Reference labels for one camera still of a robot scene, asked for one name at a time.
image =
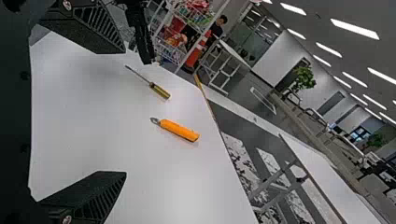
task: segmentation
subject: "black and white pattern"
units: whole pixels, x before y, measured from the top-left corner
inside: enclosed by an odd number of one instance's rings
[[[259,148],[260,155],[262,156],[262,160],[264,161],[265,165],[267,166],[268,171],[273,175],[276,173],[278,170],[280,170],[280,166],[277,163],[275,157],[271,155],[270,153],[267,153]],[[291,183],[286,177],[286,175],[282,175],[277,181],[277,184],[283,186],[283,187],[290,187]],[[287,202],[291,208],[291,211],[293,211],[294,215],[296,216],[296,219],[299,221],[299,223],[310,223],[314,224],[315,220],[312,218],[311,214],[308,212],[306,209],[303,201],[300,199],[298,196],[297,192],[294,190],[292,191],[287,197]]]
[[[233,161],[233,166],[238,174],[239,180],[244,187],[245,193],[249,194],[251,191],[256,189],[261,182],[257,170],[254,167],[253,162],[251,161],[242,141],[226,133],[222,133],[222,136],[228,153],[230,154],[231,160]],[[268,193],[263,191],[254,199],[254,201],[256,204],[265,204],[268,202],[268,196]],[[271,208],[269,212],[271,214],[256,214],[260,223],[280,224],[281,218],[278,211],[275,208]]]

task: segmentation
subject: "screwdriver handle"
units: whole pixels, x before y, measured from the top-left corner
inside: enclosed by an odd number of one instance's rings
[[[149,87],[155,92],[157,92],[159,95],[161,95],[161,97],[163,97],[165,100],[171,97],[171,94],[169,94],[166,90],[164,90],[160,86],[157,86],[154,82],[150,82]]]
[[[169,119],[163,119],[160,121],[160,126],[162,128],[164,128],[165,130],[171,132],[171,133],[175,133],[180,137],[183,137],[191,142],[195,142],[198,140],[198,138],[200,137],[200,134],[195,133],[194,131],[182,127],[172,121],[170,121]]]

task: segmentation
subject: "window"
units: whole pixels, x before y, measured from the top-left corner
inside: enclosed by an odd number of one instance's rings
[[[357,144],[360,141],[363,141],[364,139],[367,139],[368,137],[370,137],[370,135],[371,134],[367,130],[365,130],[363,127],[360,126],[359,128],[355,129],[355,131],[353,131],[350,134],[350,137],[351,137],[350,142]]]

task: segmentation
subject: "white tabletop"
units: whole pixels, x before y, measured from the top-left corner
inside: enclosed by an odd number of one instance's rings
[[[98,170],[127,181],[106,223],[257,223],[201,92],[139,57],[95,55],[50,33],[31,48],[33,150],[29,185],[41,200]],[[172,94],[163,100],[129,64]],[[190,143],[152,124],[201,134]]]
[[[238,61],[240,61],[241,63],[243,63],[246,67],[248,67],[249,69],[251,69],[250,65],[248,65],[247,62],[245,62],[245,60],[233,49],[231,48],[226,42],[224,42],[223,40],[219,41],[220,44],[231,54],[233,55]]]
[[[286,135],[280,136],[346,223],[380,223],[323,157]]]

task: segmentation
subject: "potted plant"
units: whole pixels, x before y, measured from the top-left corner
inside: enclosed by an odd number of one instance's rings
[[[299,66],[293,70],[293,73],[297,75],[294,85],[290,88],[294,93],[301,90],[312,89],[317,85],[317,82],[314,80],[314,74],[312,73],[311,67]],[[287,95],[288,94],[284,94],[282,100],[286,100]]]
[[[362,151],[364,151],[368,147],[376,147],[381,148],[382,146],[387,144],[387,140],[385,139],[384,135],[381,133],[376,133],[371,135],[368,139],[366,144],[363,145]]]

